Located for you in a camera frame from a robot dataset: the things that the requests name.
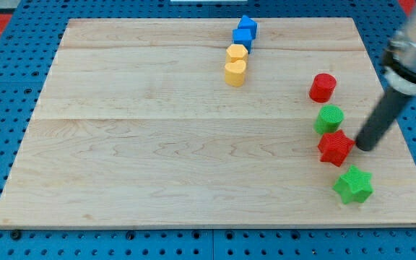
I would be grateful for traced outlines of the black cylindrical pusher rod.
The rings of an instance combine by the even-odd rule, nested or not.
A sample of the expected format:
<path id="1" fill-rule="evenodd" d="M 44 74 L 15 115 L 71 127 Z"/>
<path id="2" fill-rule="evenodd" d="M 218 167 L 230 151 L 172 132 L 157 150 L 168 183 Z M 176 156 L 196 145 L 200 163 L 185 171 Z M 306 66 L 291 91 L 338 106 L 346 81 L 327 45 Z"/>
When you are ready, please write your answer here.
<path id="1" fill-rule="evenodd" d="M 356 146 L 366 152 L 373 150 L 411 99 L 411 95 L 389 87 L 359 130 Z"/>

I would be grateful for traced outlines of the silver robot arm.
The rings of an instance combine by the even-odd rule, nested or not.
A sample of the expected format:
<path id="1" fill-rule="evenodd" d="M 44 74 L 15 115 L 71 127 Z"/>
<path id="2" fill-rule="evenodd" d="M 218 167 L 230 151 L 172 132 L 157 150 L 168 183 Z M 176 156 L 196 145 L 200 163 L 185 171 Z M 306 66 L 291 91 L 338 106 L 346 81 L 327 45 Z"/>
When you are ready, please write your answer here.
<path id="1" fill-rule="evenodd" d="M 359 130 L 355 143 L 371 151 L 416 96 L 416 6 L 389 40 L 382 64 L 388 87 Z"/>

